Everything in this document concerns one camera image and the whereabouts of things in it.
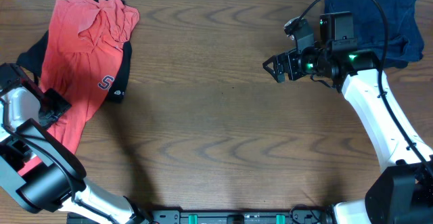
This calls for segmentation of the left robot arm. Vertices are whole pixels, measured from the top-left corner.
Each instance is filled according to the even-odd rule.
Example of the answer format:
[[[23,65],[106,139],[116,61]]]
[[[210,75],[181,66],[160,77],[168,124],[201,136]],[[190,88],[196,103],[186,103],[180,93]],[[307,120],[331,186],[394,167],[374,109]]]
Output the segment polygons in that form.
[[[88,180],[78,158],[48,132],[70,107],[18,65],[1,65],[1,187],[28,212],[67,212],[68,223],[151,223],[128,198]]]

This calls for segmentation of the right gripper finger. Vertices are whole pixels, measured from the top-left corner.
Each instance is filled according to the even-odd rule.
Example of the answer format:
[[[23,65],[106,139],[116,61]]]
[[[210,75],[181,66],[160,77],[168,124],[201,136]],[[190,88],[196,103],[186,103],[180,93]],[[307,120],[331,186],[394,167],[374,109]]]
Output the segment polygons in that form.
[[[269,64],[264,63],[263,68],[274,78],[277,83],[285,81],[285,71],[281,64],[272,63],[273,68]]]
[[[277,56],[273,55],[268,60],[263,62],[263,67],[267,67],[269,65],[273,66],[273,64],[277,61]]]

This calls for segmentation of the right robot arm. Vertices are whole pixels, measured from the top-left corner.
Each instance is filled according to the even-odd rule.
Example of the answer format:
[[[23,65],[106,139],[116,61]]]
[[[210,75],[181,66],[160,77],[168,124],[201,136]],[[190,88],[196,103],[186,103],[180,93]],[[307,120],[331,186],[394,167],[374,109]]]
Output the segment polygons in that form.
[[[355,109],[373,144],[381,175],[362,200],[332,207],[323,223],[431,223],[432,148],[414,131],[393,96],[380,60],[359,50],[349,12],[320,17],[322,41],[314,40],[306,19],[284,26],[296,46],[274,55],[263,68],[278,82],[304,76],[332,80],[332,87]]]

